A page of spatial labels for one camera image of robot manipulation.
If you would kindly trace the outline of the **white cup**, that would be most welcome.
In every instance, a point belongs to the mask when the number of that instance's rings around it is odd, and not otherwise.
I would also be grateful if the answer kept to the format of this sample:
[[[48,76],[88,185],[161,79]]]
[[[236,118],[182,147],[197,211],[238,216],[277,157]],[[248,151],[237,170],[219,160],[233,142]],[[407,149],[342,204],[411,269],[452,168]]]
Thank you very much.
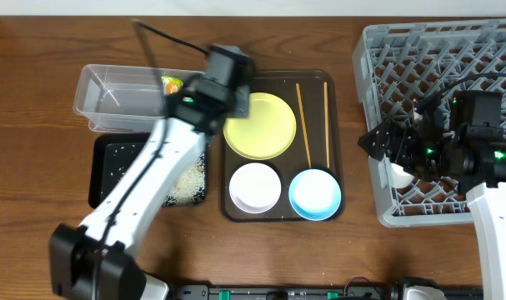
[[[399,166],[398,164],[391,163],[391,177],[392,177],[392,183],[391,186],[393,188],[399,189],[399,188],[405,188],[411,184],[411,182],[414,180],[414,175],[411,175],[408,172],[405,172],[403,170],[403,167]]]

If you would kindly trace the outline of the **wooden chopstick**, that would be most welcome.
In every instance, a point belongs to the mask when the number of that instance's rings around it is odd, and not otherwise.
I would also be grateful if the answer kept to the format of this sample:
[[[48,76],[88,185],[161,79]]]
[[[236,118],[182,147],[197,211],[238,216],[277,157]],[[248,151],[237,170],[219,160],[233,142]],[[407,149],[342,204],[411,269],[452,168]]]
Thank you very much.
[[[324,134],[326,166],[330,168],[330,141],[329,141],[329,113],[328,113],[328,83],[323,83],[323,112],[324,112]]]
[[[298,82],[296,82],[295,88],[296,88],[296,94],[297,94],[297,98],[298,98],[298,109],[299,109],[299,116],[300,116],[300,120],[301,120],[302,131],[303,131],[303,140],[304,140],[305,152],[306,152],[306,157],[307,157],[307,162],[308,162],[308,168],[311,168],[312,162],[311,162],[311,155],[310,155],[310,149],[309,149],[309,144],[308,144],[308,132],[307,132],[306,120],[305,120],[304,111],[303,111],[303,100],[302,100],[302,96],[301,96],[300,85]]]

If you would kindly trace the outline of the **light blue bowl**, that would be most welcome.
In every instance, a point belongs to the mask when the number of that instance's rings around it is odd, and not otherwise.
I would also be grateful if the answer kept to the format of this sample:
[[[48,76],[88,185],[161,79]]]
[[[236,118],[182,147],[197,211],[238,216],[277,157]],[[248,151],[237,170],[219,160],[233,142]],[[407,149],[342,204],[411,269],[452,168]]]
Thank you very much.
[[[323,221],[332,217],[340,208],[341,187],[328,172],[308,169],[292,180],[288,199],[300,217],[310,221]]]

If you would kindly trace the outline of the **yellow round plate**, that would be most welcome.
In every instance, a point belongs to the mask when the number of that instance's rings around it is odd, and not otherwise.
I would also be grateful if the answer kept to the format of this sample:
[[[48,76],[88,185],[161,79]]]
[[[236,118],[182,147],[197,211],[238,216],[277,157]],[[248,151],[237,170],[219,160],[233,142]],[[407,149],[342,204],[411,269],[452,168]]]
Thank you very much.
[[[267,160],[287,150],[296,131],[295,114],[282,98],[271,93],[254,92],[249,97],[248,117],[229,118],[223,135],[227,145],[238,155]]]

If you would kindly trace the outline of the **white bowl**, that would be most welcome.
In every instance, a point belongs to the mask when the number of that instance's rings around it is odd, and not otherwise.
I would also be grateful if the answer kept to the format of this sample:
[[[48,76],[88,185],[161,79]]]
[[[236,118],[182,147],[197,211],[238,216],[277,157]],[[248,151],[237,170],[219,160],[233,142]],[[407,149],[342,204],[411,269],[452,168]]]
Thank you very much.
[[[278,202],[282,183],[279,175],[267,164],[251,162],[231,176],[228,185],[233,204],[251,214],[265,213]]]

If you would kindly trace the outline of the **green snack wrapper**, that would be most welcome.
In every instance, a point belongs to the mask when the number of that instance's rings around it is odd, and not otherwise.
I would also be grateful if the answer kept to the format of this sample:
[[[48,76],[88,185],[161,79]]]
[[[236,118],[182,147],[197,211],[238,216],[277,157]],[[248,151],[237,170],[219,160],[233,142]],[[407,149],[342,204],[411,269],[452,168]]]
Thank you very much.
[[[176,93],[183,87],[183,81],[177,77],[162,75],[161,79],[165,95]]]

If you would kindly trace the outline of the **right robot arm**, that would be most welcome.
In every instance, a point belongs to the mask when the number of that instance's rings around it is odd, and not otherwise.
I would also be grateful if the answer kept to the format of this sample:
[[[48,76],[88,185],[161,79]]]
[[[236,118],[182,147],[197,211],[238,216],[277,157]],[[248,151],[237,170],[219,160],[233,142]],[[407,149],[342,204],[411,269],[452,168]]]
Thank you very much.
[[[382,121],[358,145],[373,159],[388,158],[426,181],[451,178],[473,216],[483,273],[483,296],[506,299],[506,140],[502,94],[457,91],[448,125],[435,117],[439,94],[417,106],[426,122],[415,129]]]

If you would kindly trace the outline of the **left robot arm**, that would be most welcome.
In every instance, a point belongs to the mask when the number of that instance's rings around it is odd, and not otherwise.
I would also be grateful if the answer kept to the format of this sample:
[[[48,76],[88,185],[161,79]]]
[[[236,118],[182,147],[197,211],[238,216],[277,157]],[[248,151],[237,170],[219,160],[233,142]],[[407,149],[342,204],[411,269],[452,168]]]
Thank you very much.
[[[181,175],[228,118],[248,115],[256,64],[239,47],[212,45],[204,72],[163,96],[163,115],[108,196],[78,227],[49,240],[53,293],[66,299],[164,299],[169,286],[135,261],[146,233]]]

